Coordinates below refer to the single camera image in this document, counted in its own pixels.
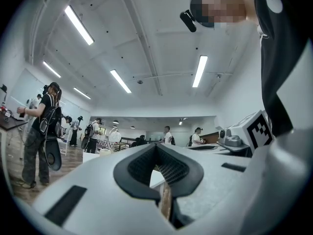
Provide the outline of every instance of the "ceiling light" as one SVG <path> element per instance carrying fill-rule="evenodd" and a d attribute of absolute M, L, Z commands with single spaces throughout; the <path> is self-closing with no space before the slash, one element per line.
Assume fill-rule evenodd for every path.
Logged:
<path fill-rule="evenodd" d="M 130 89 L 128 89 L 127 85 L 123 82 L 122 78 L 117 74 L 116 70 L 110 71 L 113 77 L 119 82 L 119 84 L 126 90 L 127 93 L 132 93 Z"/>
<path fill-rule="evenodd" d="M 81 95 L 85 96 L 88 99 L 91 99 L 90 97 L 88 97 L 87 95 L 85 95 L 84 93 L 82 93 L 80 90 L 74 88 L 75 91 L 77 91 L 78 93 L 80 93 Z"/>
<path fill-rule="evenodd" d="M 61 76 L 53 69 L 51 68 L 45 61 L 44 61 L 44 65 L 51 70 L 58 78 L 60 78 Z"/>
<path fill-rule="evenodd" d="M 200 60 L 199 60 L 199 65 L 198 65 L 198 69 L 197 69 L 197 74 L 195 77 L 195 81 L 194 84 L 192 85 L 193 88 L 198 87 L 202 74 L 204 72 L 204 68 L 206 65 L 206 61 L 207 61 L 207 56 L 200 56 Z"/>
<path fill-rule="evenodd" d="M 65 13 L 67 14 L 68 18 L 71 20 L 73 25 L 76 27 L 78 32 L 82 35 L 82 37 L 85 39 L 88 45 L 91 45 L 94 42 L 94 39 L 89 35 L 83 24 L 78 19 L 77 15 L 73 11 L 71 6 L 68 6 L 65 9 Z"/>

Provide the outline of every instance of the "white ceiling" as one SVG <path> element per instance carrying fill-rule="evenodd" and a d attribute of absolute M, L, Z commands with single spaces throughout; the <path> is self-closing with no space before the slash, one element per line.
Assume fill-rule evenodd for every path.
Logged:
<path fill-rule="evenodd" d="M 252 25 L 213 30 L 198 24 L 197 32 L 191 33 L 179 18 L 189 1 L 47 0 L 29 60 L 62 88 L 77 87 L 92 102 L 126 95 L 110 74 L 113 69 L 135 95 L 212 96 L 229 76 L 217 78 L 208 72 L 234 72 Z M 64 13 L 67 5 L 95 40 L 92 45 L 88 46 Z M 206 73 L 199 87 L 192 88 L 200 55 L 209 58 Z M 43 60 L 62 77 L 48 71 Z"/>

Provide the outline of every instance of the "black stripe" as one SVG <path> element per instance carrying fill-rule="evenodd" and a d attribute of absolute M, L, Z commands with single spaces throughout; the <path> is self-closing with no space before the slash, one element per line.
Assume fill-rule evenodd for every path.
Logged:
<path fill-rule="evenodd" d="M 62 226 L 82 196 L 86 188 L 73 186 L 63 197 L 46 213 L 45 217 L 58 226 Z"/>
<path fill-rule="evenodd" d="M 240 166 L 240 165 L 236 165 L 236 164 L 229 164 L 229 163 L 222 164 L 222 167 L 227 168 L 227 169 L 231 169 L 231 170 L 236 170 L 239 172 L 244 172 L 246 169 L 246 167 L 244 167 L 244 166 Z"/>

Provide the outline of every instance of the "floor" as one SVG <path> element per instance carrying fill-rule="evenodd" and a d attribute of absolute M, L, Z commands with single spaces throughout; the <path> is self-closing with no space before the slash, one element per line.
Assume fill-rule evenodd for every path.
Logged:
<path fill-rule="evenodd" d="M 6 142 L 6 158 L 7 158 L 7 167 L 9 170 L 9 175 L 11 179 L 11 184 L 14 194 L 20 199 L 24 200 L 28 204 L 32 204 L 35 198 L 43 191 L 46 186 L 43 186 L 39 182 L 38 178 L 38 156 L 36 158 L 36 179 L 37 185 L 33 189 L 24 189 L 19 186 L 18 181 L 20 181 L 22 169 L 23 169 L 23 160 L 20 160 L 20 144 L 21 138 L 17 130 L 11 131 L 8 134 Z M 66 143 L 59 143 L 60 149 L 65 149 Z M 62 156 L 62 167 L 59 171 L 50 170 L 50 183 L 62 178 L 77 166 L 83 163 L 83 150 L 80 149 L 80 143 L 77 147 L 67 147 L 67 155 L 61 154 Z"/>

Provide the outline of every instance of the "person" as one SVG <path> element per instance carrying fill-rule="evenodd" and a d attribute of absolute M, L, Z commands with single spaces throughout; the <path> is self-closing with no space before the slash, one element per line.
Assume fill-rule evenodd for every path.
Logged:
<path fill-rule="evenodd" d="M 88 153 L 95 153 L 97 148 L 97 135 L 102 135 L 99 131 L 99 124 L 101 124 L 102 119 L 97 118 L 95 121 L 91 122 L 92 131 L 90 132 L 90 138 L 87 145 L 87 152 Z"/>
<path fill-rule="evenodd" d="M 43 185 L 49 183 L 49 166 L 45 160 L 45 152 L 43 150 L 43 141 L 45 137 L 40 132 L 40 119 L 42 119 L 48 109 L 53 105 L 59 105 L 62 91 L 56 82 L 52 82 L 36 109 L 28 109 L 19 107 L 17 113 L 25 113 L 29 116 L 36 117 L 30 131 L 27 135 L 24 148 L 24 168 L 22 171 L 22 182 L 20 185 L 23 188 L 34 188 L 36 185 L 36 156 L 39 155 L 39 179 Z"/>
<path fill-rule="evenodd" d="M 83 120 L 82 116 L 79 116 L 75 121 L 73 121 L 71 127 L 73 128 L 72 138 L 70 139 L 69 145 L 77 146 L 77 131 L 81 131 L 82 128 L 79 127 L 80 121 Z"/>
<path fill-rule="evenodd" d="M 132 143 L 131 147 L 136 147 L 139 142 L 140 138 L 135 138 L 135 141 Z"/>
<path fill-rule="evenodd" d="M 145 138 L 146 138 L 145 135 L 141 135 L 139 137 L 139 141 L 137 142 L 137 146 L 147 144 L 147 141 L 145 140 Z"/>
<path fill-rule="evenodd" d="M 261 44 L 262 99 L 277 137 L 293 128 L 277 95 L 296 65 L 312 67 L 309 25 L 303 23 L 310 0 L 191 0 L 195 20 L 205 24 L 235 24 L 248 20 L 257 26 Z M 300 57 L 305 61 L 299 64 Z"/>
<path fill-rule="evenodd" d="M 63 128 L 63 133 L 61 133 L 61 135 L 65 135 L 66 133 L 66 129 L 68 129 L 67 124 L 71 124 L 72 123 L 72 118 L 70 116 L 63 116 L 62 117 L 62 122 L 61 122 L 61 127 Z"/>
<path fill-rule="evenodd" d="M 194 134 L 192 135 L 192 144 L 191 146 L 197 146 L 200 144 L 203 144 L 203 141 L 201 140 L 199 134 L 201 134 L 202 129 L 200 127 L 198 127 L 197 129 L 195 129 Z"/>
<path fill-rule="evenodd" d="M 42 99 L 41 94 L 38 94 L 37 97 L 31 99 L 30 104 L 29 104 L 29 108 L 30 109 L 37 109 L 40 103 L 40 100 Z M 26 116 L 26 121 L 28 121 L 27 124 L 27 133 L 29 133 L 31 126 L 33 125 L 34 121 L 35 121 L 35 117 L 33 116 Z"/>
<path fill-rule="evenodd" d="M 170 133 L 170 127 L 165 126 L 164 127 L 165 136 L 163 138 L 163 143 L 165 144 L 171 144 L 172 141 L 172 134 Z"/>

